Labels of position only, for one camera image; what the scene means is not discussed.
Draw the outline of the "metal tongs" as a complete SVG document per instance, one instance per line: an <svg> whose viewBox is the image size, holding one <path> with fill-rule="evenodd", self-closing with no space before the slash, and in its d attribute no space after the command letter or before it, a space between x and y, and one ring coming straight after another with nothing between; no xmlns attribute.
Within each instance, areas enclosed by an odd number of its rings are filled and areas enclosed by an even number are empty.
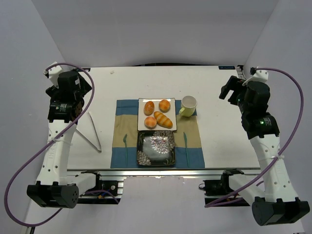
<svg viewBox="0 0 312 234"><path fill-rule="evenodd" d="M102 145L101 145L98 133L97 133L97 129L96 129L93 117L92 117L90 112L88 112L88 116L89 116L89 119L90 119L90 122L91 122L91 125L93 128L93 132L94 132L96 140L97 140L97 145L95 145L89 138L87 138L79 129L76 129L75 132L80 137L82 137L93 149L95 149L98 153L101 153L102 152Z"/></svg>

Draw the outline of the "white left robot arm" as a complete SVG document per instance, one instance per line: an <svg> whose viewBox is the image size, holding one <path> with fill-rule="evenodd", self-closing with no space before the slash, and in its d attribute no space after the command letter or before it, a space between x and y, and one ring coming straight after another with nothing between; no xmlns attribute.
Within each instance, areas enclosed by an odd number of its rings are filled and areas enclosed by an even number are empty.
<svg viewBox="0 0 312 234"><path fill-rule="evenodd" d="M74 208L80 194L96 185L95 174L79 175L70 181L67 165L70 147L82 113L84 96L92 87L78 71L59 71L46 90L50 97L48 142L41 171L27 195L41 207Z"/></svg>

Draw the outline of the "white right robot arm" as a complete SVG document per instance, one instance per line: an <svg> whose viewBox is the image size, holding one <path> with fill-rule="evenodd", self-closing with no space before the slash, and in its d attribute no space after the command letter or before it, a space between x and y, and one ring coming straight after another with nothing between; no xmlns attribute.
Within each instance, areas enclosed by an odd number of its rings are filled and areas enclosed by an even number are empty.
<svg viewBox="0 0 312 234"><path fill-rule="evenodd" d="M248 179L239 170L225 171L222 185L251 206L258 225L295 223L310 212L310 206L299 199L280 155L280 131L275 118L267 111L270 88L261 81L245 82L231 76L221 88L220 99L229 91L233 93L228 101L239 107L243 129L256 153L264 190L254 184L247 186Z"/></svg>

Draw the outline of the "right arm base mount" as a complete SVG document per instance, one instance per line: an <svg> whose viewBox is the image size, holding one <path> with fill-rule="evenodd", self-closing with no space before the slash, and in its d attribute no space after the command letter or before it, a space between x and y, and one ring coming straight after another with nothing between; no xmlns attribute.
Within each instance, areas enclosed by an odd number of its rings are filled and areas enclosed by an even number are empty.
<svg viewBox="0 0 312 234"><path fill-rule="evenodd" d="M223 171L221 178L218 180L204 180L201 184L199 184L198 188L205 192L205 203L208 204L209 202L217 199L218 196L227 195L233 190L229 187L229 176L233 175L243 175L244 173L239 169L230 169ZM229 202L237 200L235 203L225 204L222 205L223 207L247 207L249 204L243 199L238 197L238 194L235 194L227 199L222 200L221 202Z"/></svg>

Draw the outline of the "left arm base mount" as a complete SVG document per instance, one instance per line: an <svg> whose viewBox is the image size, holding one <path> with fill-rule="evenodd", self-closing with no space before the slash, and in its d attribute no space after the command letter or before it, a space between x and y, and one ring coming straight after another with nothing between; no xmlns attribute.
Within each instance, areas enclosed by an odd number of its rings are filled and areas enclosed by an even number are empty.
<svg viewBox="0 0 312 234"><path fill-rule="evenodd" d="M117 205L122 196L124 179L103 176L100 172L96 175L95 186L78 198L78 204Z"/></svg>

